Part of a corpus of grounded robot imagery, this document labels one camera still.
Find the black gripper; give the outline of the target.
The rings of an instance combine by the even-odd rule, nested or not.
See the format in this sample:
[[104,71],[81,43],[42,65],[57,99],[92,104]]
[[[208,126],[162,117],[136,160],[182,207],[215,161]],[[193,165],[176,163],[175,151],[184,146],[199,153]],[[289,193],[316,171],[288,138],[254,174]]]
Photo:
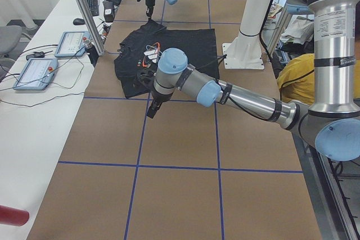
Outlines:
[[171,94],[162,94],[156,90],[153,90],[151,95],[153,97],[153,101],[147,109],[146,116],[153,119],[156,113],[159,111],[161,105],[171,99]]
[[152,17],[152,14],[154,11],[154,6],[155,6],[155,0],[145,0],[145,1],[146,1],[146,6],[147,6],[146,15],[147,15],[147,17]]

